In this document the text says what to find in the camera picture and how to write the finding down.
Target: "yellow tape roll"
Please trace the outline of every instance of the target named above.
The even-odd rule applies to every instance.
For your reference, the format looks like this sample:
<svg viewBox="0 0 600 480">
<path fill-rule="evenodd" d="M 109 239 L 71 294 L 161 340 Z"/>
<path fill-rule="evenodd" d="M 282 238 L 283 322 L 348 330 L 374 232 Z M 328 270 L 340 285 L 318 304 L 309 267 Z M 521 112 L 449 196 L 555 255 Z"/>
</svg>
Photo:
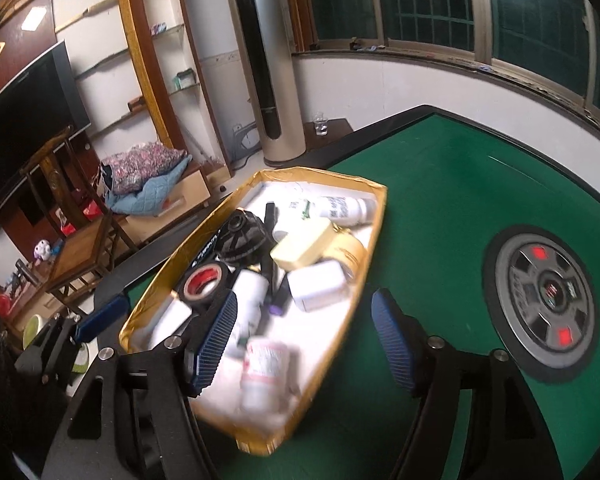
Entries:
<svg viewBox="0 0 600 480">
<path fill-rule="evenodd" d="M 347 279 L 351 281 L 358 274 L 358 269 L 365 254 L 366 249 L 360 240 L 350 233 L 339 232 L 322 252 L 322 259 L 339 261 L 347 275 Z"/>
</svg>

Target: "yellow sponge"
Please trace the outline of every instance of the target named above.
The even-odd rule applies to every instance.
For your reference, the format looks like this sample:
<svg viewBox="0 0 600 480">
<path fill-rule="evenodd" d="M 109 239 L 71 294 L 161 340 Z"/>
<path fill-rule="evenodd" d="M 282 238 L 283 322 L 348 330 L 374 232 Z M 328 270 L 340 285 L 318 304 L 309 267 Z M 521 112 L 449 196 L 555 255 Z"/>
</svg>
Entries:
<svg viewBox="0 0 600 480">
<path fill-rule="evenodd" d="M 335 238 L 336 230 L 328 218 L 307 218 L 271 250 L 273 261 L 283 270 L 314 264 Z"/>
</svg>

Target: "silver screw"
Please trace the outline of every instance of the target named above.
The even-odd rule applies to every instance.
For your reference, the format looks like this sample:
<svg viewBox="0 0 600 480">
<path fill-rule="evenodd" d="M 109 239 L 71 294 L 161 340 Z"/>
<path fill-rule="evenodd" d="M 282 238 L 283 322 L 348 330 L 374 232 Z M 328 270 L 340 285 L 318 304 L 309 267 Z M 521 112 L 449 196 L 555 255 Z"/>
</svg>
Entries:
<svg viewBox="0 0 600 480">
<path fill-rule="evenodd" d="M 113 357 L 113 348 L 107 346 L 98 352 L 98 358 L 101 361 L 106 361 L 107 359 L 111 359 Z"/>
<path fill-rule="evenodd" d="M 429 339 L 427 339 L 427 344 L 431 348 L 435 348 L 436 350 L 440 350 L 445 345 L 445 340 L 437 335 L 432 335 Z"/>
<path fill-rule="evenodd" d="M 182 343 L 182 339 L 179 335 L 170 335 L 167 339 L 164 340 L 164 345 L 169 349 L 173 350 L 177 348 Z"/>
<path fill-rule="evenodd" d="M 501 362 L 505 362 L 505 361 L 509 360 L 509 354 L 507 354 L 504 350 L 501 350 L 500 348 L 493 351 L 493 356 L 498 361 L 501 361 Z"/>
</svg>

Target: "flat screen tv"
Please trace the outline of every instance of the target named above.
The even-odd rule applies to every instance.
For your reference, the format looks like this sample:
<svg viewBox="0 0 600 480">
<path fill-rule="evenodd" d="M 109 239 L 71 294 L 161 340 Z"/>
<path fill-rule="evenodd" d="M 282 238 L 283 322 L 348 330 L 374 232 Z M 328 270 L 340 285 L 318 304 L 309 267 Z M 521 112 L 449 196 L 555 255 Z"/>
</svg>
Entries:
<svg viewBox="0 0 600 480">
<path fill-rule="evenodd" d="M 69 124 L 77 135 L 90 122 L 63 41 L 0 90 L 0 208 L 23 182 L 20 168 Z"/>
</svg>

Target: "blue cushion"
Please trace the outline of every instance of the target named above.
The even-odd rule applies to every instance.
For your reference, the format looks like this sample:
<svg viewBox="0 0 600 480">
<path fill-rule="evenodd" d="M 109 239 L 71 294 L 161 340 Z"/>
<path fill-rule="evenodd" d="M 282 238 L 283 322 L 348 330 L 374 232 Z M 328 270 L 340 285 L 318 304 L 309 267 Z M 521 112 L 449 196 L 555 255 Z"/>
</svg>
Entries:
<svg viewBox="0 0 600 480">
<path fill-rule="evenodd" d="M 190 160 L 191 156 L 186 156 L 169 173 L 150 178 L 137 193 L 119 196 L 109 191 L 105 195 L 105 204 L 114 213 L 123 215 L 157 215 Z"/>
</svg>

